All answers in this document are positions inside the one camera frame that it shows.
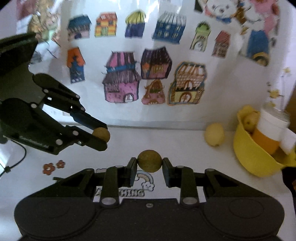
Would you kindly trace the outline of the yellow lemon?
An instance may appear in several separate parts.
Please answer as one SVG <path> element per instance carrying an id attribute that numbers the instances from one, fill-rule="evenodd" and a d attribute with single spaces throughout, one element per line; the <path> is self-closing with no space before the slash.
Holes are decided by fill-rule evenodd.
<path id="1" fill-rule="evenodd" d="M 220 123 L 212 123 L 206 127 L 204 133 L 205 141 L 212 147 L 217 147 L 223 144 L 225 140 L 224 128 Z"/>

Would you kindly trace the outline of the yellow plastic bowl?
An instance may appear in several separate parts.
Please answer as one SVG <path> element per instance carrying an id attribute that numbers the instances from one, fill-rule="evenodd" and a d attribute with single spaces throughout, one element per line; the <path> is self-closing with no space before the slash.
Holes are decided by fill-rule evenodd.
<path id="1" fill-rule="evenodd" d="M 277 152 L 271 156 L 244 129 L 242 120 L 255 109 L 250 105 L 243 106 L 237 113 L 238 126 L 233 140 L 234 153 L 240 164 L 257 177 L 268 177 L 285 167 L 295 167 L 295 151 L 289 155 Z"/>

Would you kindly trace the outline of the houses drawing paper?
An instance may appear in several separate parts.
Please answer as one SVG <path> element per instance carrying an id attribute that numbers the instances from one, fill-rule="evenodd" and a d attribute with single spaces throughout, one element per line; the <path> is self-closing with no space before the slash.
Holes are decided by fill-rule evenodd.
<path id="1" fill-rule="evenodd" d="M 116 124 L 223 121 L 239 26 L 194 11 L 193 1 L 64 1 L 58 49 L 29 69 L 78 92 Z"/>

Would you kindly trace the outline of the coloured scene drawing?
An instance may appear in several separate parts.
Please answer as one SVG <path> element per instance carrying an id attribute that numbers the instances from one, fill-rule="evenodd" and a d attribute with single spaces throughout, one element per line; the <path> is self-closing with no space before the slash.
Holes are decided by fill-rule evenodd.
<path id="1" fill-rule="evenodd" d="M 16 2 L 16 33 L 35 33 L 38 41 L 32 65 L 60 57 L 61 7 L 55 0 Z"/>

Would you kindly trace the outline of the yellow fruit in bowl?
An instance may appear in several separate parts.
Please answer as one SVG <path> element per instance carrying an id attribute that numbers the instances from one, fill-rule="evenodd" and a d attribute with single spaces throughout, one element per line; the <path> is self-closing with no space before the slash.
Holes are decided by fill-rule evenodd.
<path id="1" fill-rule="evenodd" d="M 249 132 L 252 133 L 258 123 L 260 117 L 260 112 L 258 111 L 253 111 L 252 113 L 248 114 L 244 119 L 243 119 L 243 127 L 244 129 Z"/>

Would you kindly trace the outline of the white orange cup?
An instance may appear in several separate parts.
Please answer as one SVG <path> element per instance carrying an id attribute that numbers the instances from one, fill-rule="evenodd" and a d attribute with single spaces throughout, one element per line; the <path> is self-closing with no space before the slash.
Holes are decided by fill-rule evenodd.
<path id="1" fill-rule="evenodd" d="M 279 148 L 289 125 L 290 117 L 285 111 L 265 104 L 260 109 L 259 120 L 252 139 L 268 154 L 273 155 Z"/>

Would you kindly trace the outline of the small white cup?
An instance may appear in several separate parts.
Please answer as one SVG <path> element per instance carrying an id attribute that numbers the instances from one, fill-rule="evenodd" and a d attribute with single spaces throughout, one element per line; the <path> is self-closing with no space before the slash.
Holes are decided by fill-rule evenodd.
<path id="1" fill-rule="evenodd" d="M 280 148 L 284 151 L 284 153 L 288 155 L 294 150 L 295 142 L 296 134 L 289 128 L 286 128 L 283 132 L 283 137 L 280 142 Z"/>

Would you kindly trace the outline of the yellow dried flower sprig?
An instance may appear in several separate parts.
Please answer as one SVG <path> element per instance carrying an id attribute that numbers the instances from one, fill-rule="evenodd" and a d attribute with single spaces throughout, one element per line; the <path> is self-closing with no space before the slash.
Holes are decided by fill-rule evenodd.
<path id="1" fill-rule="evenodd" d="M 290 67 L 283 68 L 279 79 L 274 83 L 267 82 L 267 102 L 274 108 L 284 110 L 288 98 L 287 80 L 291 77 Z"/>

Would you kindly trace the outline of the cartoon kids drawing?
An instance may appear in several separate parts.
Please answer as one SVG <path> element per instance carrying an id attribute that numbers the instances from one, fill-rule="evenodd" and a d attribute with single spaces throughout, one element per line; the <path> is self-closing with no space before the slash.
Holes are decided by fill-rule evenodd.
<path id="1" fill-rule="evenodd" d="M 278 1 L 196 1 L 196 10 L 226 25 L 239 25 L 240 54 L 261 66 L 269 64 L 280 28 Z"/>

